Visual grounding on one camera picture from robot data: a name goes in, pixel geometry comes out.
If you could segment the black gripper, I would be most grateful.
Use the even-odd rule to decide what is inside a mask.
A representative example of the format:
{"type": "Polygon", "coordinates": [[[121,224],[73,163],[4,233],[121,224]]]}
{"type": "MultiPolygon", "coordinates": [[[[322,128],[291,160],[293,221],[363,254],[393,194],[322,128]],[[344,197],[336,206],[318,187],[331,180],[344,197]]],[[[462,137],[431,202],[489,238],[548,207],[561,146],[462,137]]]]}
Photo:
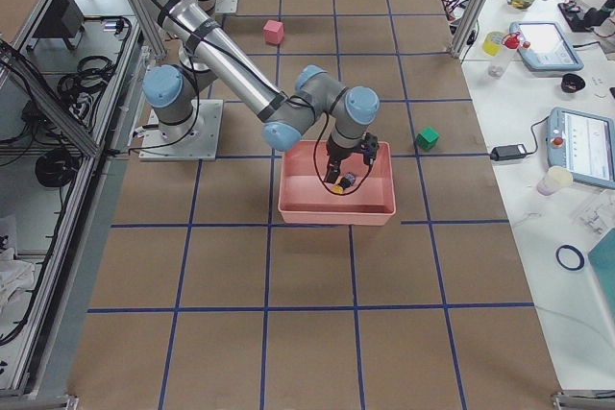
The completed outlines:
{"type": "Polygon", "coordinates": [[[328,184],[336,184],[338,179],[338,171],[341,168],[342,161],[347,159],[353,153],[354,149],[342,147],[332,138],[329,138],[326,143],[326,150],[328,154],[328,166],[324,182],[328,184]]]}

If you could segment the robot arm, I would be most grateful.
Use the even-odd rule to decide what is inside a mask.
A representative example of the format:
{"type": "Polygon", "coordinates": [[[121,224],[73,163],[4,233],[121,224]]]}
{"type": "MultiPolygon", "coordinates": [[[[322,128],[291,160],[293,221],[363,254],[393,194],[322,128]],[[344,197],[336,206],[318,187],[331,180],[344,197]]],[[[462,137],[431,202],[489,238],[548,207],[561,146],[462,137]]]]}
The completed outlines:
{"type": "Polygon", "coordinates": [[[183,44],[188,63],[199,61],[221,80],[262,122],[262,136],[279,152],[290,150],[326,114],[335,125],[326,143],[324,177],[335,183],[343,160],[361,154],[372,166],[378,139],[368,132],[380,108],[376,92],[366,86],[349,88],[324,69],[307,66],[288,96],[275,87],[213,19],[216,0],[142,0],[157,25],[183,44]]]}

